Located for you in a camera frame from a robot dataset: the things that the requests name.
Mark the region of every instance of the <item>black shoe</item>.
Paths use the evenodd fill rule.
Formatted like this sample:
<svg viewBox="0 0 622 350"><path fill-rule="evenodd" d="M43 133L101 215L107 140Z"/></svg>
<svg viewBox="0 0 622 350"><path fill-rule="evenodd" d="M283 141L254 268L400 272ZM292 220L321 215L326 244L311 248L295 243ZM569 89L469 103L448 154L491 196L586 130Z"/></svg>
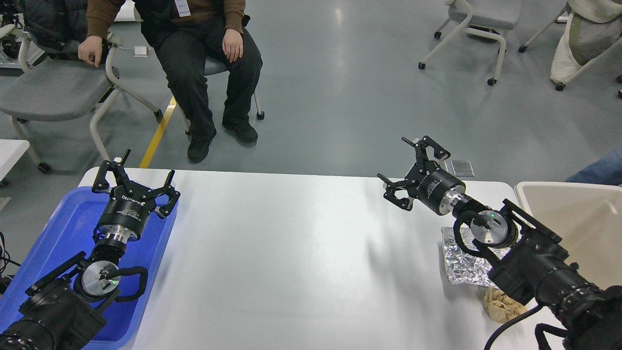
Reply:
<svg viewBox="0 0 622 350"><path fill-rule="evenodd" d="M192 138L190 146L188 146L188 159L193 163L199 163L205 159L207 153L210 151L210 144L214 137L216 137L216 130L214 130L214 134L207 140L199 141Z"/></svg>
<svg viewBox="0 0 622 350"><path fill-rule="evenodd" d="M223 127L227 130L233 131L235 137L242 142L255 142L257 141L257 131L248 123L234 124L230 121L223 120Z"/></svg>

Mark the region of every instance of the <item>id badge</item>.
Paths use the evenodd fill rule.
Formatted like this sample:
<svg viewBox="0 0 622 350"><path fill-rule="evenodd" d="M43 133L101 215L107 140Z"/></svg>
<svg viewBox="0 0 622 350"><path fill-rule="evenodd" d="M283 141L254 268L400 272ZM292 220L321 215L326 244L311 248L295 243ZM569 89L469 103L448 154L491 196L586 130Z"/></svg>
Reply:
<svg viewBox="0 0 622 350"><path fill-rule="evenodd" d="M175 6L177 7L179 17L187 17L190 15L190 8L188 7L187 0L175 0Z"/></svg>

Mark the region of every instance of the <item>aluminum foil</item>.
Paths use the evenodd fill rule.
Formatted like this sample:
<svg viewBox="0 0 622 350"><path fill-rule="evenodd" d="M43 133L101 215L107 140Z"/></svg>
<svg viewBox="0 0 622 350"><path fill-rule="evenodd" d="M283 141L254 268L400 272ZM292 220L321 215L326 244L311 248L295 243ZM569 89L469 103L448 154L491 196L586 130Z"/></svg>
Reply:
<svg viewBox="0 0 622 350"><path fill-rule="evenodd" d="M462 240L465 245L473 250L477 250L473 243L473 234L468 228L460 229L462 232ZM484 258L476 258L472 255L462 252L453 238L452 227L442 227L440 229L443 234L443 254L445 255L445 272L447 279L452 285L467 283L478 286L495 286L488 278L488 271L492 268ZM510 248L492 249L492 251L501 258L507 254Z"/></svg>

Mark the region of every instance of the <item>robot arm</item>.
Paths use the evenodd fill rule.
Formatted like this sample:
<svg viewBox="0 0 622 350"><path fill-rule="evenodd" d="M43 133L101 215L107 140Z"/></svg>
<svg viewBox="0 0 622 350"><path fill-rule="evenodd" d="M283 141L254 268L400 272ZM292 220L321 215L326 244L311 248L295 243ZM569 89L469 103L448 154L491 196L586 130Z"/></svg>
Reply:
<svg viewBox="0 0 622 350"><path fill-rule="evenodd" d="M568 251L559 245L561 237L511 201L505 199L500 210L493 210L466 195L464 182L428 159L429 146L439 160L450 156L429 136L402 140L415 148L415 164L403 181L392 182L378 174L385 183L384 197L404 210L411 210L412 201L418 199L438 215L451 212L456 218L456 243L465 253L490 262L490 280L524 305L536 298L539 308L547 306L566 328L538 325L541 349L548 348L543 332L564 338L568 350L622 349L622 286L603 291L579 275L576 263L564 262ZM408 197L397 198L400 190L407 191ZM464 244L463 224L470 226L477 250ZM502 259L491 251L504 247L511 249Z"/></svg>
<svg viewBox="0 0 622 350"><path fill-rule="evenodd" d="M90 256L77 253L26 291L29 298L19 308L24 317L0 334L0 350L79 350L106 325L102 313L107 307L144 294L147 269L119 268L119 261L127 243L141 238L149 214L169 216L180 193L171 185L173 170L158 189L131 181L123 168L128 156L129 150L120 162L104 161L93 183L93 192L107 193L110 199L93 230ZM115 187L106 180L108 171L115 176ZM156 198L164 195L168 202L158 206ZM140 276L138 290L120 296L121 277L131 275Z"/></svg>

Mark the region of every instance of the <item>person's arm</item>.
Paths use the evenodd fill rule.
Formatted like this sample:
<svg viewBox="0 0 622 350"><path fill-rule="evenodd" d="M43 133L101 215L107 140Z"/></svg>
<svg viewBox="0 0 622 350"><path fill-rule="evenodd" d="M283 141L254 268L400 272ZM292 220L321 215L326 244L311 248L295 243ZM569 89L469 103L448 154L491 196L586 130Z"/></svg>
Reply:
<svg viewBox="0 0 622 350"><path fill-rule="evenodd" d="M101 43L125 0L88 0L86 40L78 46L78 58L95 67L101 62Z"/></svg>
<svg viewBox="0 0 622 350"><path fill-rule="evenodd" d="M225 37L223 51L229 62L233 63L244 54L242 41L242 18L246 8L246 0L225 0Z"/></svg>

